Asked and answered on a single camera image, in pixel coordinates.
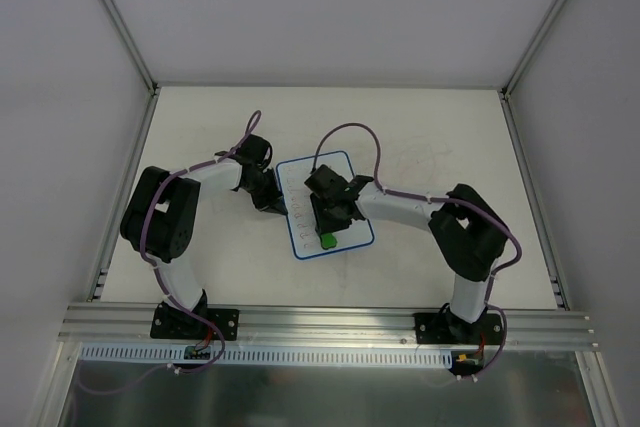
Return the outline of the blue framed whiteboard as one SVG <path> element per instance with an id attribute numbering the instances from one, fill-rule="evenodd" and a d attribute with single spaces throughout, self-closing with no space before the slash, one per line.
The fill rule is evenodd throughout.
<path id="1" fill-rule="evenodd" d="M 333 234 L 333 247 L 322 248 L 321 238 L 316 232 L 311 191 L 304 184 L 311 175 L 312 164 L 313 157 L 307 156 L 276 165 L 276 177 L 288 211 L 286 219 L 294 257 L 305 261 L 372 245 L 375 234 L 371 223 L 355 221 L 347 230 Z"/>

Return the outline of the green black eraser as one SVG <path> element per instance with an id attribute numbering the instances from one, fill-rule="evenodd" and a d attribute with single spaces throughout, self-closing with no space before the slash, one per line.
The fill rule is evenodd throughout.
<path id="1" fill-rule="evenodd" d="M 323 250 L 331 250 L 337 247 L 338 241 L 333 233 L 320 235 L 320 245 Z"/>

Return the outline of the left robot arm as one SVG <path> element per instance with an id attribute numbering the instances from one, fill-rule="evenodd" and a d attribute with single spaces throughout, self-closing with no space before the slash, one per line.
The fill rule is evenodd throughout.
<path id="1" fill-rule="evenodd" d="M 243 190 L 256 210 L 285 216 L 272 154 L 266 139 L 247 134 L 229 152 L 174 173 L 147 167 L 135 186 L 120 235 L 150 265 L 164 303 L 176 311 L 173 325 L 187 338 L 202 335 L 208 326 L 206 292 L 186 256 L 198 207 L 217 194 Z"/>

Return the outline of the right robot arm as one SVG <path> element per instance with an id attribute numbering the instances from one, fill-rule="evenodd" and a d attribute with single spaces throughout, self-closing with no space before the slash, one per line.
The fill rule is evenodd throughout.
<path id="1" fill-rule="evenodd" d="M 477 192 L 458 184 L 443 197 L 385 189 L 370 176 L 348 181 L 327 165 L 305 180 L 321 248 L 338 245 L 336 234 L 356 221 L 382 220 L 431 234 L 448 267 L 454 288 L 447 331 L 469 343 L 483 329 L 491 270 L 508 240 L 506 225 Z"/>

